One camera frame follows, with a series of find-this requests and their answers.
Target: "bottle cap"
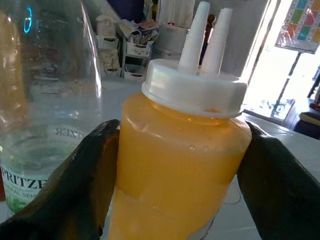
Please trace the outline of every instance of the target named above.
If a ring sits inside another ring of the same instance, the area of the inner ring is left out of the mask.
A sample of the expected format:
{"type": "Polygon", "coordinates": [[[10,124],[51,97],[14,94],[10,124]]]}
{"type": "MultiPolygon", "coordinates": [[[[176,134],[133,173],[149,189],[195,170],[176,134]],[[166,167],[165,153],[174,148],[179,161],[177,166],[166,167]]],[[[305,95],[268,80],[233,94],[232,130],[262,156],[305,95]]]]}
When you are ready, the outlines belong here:
{"type": "Polygon", "coordinates": [[[233,118],[242,112],[241,105],[247,84],[240,82],[235,76],[220,73],[231,19],[230,9],[221,11],[217,20],[220,27],[214,30],[213,35],[222,36],[211,38],[202,63],[205,67],[198,71],[206,27],[204,23],[207,22],[209,8],[207,2],[199,4],[180,61],[150,61],[142,92],[152,101],[186,114],[233,118]]]}

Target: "water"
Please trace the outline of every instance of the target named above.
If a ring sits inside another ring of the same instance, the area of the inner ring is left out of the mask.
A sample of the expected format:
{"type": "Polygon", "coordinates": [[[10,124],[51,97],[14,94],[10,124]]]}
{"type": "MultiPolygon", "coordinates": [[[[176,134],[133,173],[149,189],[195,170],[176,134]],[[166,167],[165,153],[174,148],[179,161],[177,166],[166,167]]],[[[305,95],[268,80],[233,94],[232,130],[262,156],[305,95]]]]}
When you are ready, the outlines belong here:
{"type": "Polygon", "coordinates": [[[13,213],[35,198],[83,137],[77,127],[51,124],[24,128],[0,139],[3,185],[13,213]]]}

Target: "squeeze bottle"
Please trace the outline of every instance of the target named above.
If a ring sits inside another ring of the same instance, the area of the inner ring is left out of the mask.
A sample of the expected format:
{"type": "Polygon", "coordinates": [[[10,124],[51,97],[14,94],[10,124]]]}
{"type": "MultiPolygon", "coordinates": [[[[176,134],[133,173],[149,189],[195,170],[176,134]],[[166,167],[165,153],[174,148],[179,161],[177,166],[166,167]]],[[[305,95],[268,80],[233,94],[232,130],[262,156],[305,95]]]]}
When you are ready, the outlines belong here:
{"type": "Polygon", "coordinates": [[[201,2],[180,62],[152,60],[143,93],[125,101],[108,240],[200,240],[210,229],[251,141],[235,118],[247,85],[207,67],[221,65],[215,48],[226,45],[231,12],[221,11],[206,53],[219,54],[198,72],[201,2]]]}

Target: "white cap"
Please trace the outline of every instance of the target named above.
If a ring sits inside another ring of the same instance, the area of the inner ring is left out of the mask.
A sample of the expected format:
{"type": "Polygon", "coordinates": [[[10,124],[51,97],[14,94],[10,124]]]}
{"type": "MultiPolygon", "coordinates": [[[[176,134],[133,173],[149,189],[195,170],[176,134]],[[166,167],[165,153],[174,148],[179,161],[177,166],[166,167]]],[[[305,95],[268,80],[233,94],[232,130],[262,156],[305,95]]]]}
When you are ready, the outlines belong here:
{"type": "MultiPolygon", "coordinates": [[[[194,24],[203,23],[199,19],[207,21],[209,11],[205,11],[206,13],[203,14],[205,10],[203,6],[208,8],[208,4],[200,4],[202,11],[198,9],[195,17],[197,21],[192,23],[190,34],[193,29],[196,29],[194,24]]],[[[142,84],[143,94],[160,105],[186,114],[211,118],[239,116],[247,84],[228,74],[215,72],[202,74],[203,72],[200,72],[197,75],[193,69],[195,65],[198,68],[198,62],[194,61],[194,58],[199,59],[198,52],[195,52],[190,46],[199,46],[199,44],[202,46],[203,38],[191,36],[184,45],[184,54],[181,56],[180,62],[167,59],[150,61],[146,81],[142,84]]],[[[221,63],[222,59],[214,59],[213,61],[221,63]]]]}

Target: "yellow liquid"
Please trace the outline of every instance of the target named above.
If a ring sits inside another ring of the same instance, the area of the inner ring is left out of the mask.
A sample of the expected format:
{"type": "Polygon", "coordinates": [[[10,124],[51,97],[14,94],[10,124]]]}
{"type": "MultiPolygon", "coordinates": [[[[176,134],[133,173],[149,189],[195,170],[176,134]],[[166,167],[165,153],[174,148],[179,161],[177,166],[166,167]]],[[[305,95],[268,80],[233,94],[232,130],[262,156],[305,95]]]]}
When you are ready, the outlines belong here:
{"type": "Polygon", "coordinates": [[[188,115],[142,93],[123,105],[108,240],[186,240],[206,226],[251,141],[238,120],[188,115]]]}

